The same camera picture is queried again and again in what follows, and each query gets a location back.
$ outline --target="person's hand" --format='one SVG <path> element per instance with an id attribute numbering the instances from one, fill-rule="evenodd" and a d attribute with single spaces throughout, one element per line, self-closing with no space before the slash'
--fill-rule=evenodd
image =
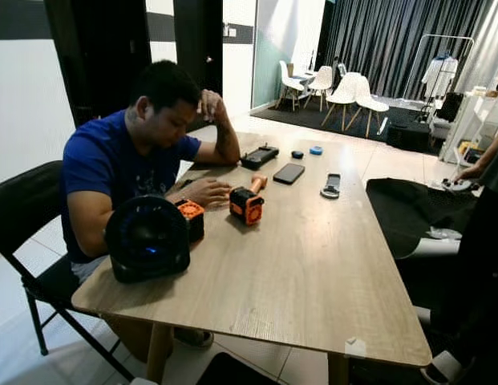
<path id="1" fill-rule="evenodd" d="M 199 102 L 197 113 L 202 114 L 208 122 L 221 123 L 227 118 L 224 100 L 216 92 L 202 90 L 202 99 Z"/>
<path id="2" fill-rule="evenodd" d="M 179 192 L 180 197 L 184 197 L 195 203 L 206 207 L 211 203 L 225 203 L 229 200 L 231 186 L 225 182 L 220 182 L 215 178 L 202 178 L 193 181 Z"/>
<path id="3" fill-rule="evenodd" d="M 462 171 L 455 179 L 454 182 L 458 182 L 459 180 L 470 180 L 470 179 L 478 179 L 484 172 L 485 167 L 478 164 L 478 162 L 471 167 L 466 168 Z"/>

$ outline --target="black round object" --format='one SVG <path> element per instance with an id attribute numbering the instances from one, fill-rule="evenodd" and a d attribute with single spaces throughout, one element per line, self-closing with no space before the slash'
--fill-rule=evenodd
<path id="1" fill-rule="evenodd" d="M 121 282 L 140 282 L 188 268 L 186 219 L 160 196 L 135 197 L 111 215 L 105 232 L 113 273 Z"/>
<path id="2" fill-rule="evenodd" d="M 295 159 L 302 159 L 304 157 L 304 152 L 302 151 L 292 151 L 291 156 Z"/>

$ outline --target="black curtain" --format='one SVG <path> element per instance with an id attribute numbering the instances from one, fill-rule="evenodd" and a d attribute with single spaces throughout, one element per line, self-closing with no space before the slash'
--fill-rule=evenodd
<path id="1" fill-rule="evenodd" d="M 491 3 L 492 0 L 337 0 L 326 63 L 339 56 L 348 71 L 368 78 L 372 93 L 402 97 L 421 37 L 474 37 Z M 461 72 L 469 53 L 468 40 L 425 38 L 412 68 L 406 99 L 423 99 L 425 86 L 420 80 L 430 61 L 446 51 L 459 60 L 457 72 Z"/>

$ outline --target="orange and black device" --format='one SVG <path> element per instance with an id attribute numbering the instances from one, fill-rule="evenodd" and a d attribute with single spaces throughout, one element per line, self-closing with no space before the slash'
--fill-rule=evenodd
<path id="1" fill-rule="evenodd" d="M 204 208 L 188 199 L 176 203 L 176 207 L 186 219 L 188 241 L 193 243 L 204 237 Z"/>
<path id="2" fill-rule="evenodd" d="M 266 186 L 268 177 L 254 174 L 250 189 L 245 187 L 235 188 L 229 194 L 229 210 L 232 215 L 251 226 L 259 222 L 263 214 L 265 200 L 258 194 Z"/>

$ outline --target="black hair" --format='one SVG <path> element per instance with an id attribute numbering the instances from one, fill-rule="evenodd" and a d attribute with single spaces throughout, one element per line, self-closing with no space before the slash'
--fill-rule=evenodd
<path id="1" fill-rule="evenodd" d="M 196 106 L 200 95 L 199 87 L 183 68 L 162 60 L 140 72 L 131 88 L 129 105 L 134 106 L 139 97 L 147 96 L 157 113 L 163 107 L 173 107 L 178 99 Z"/>

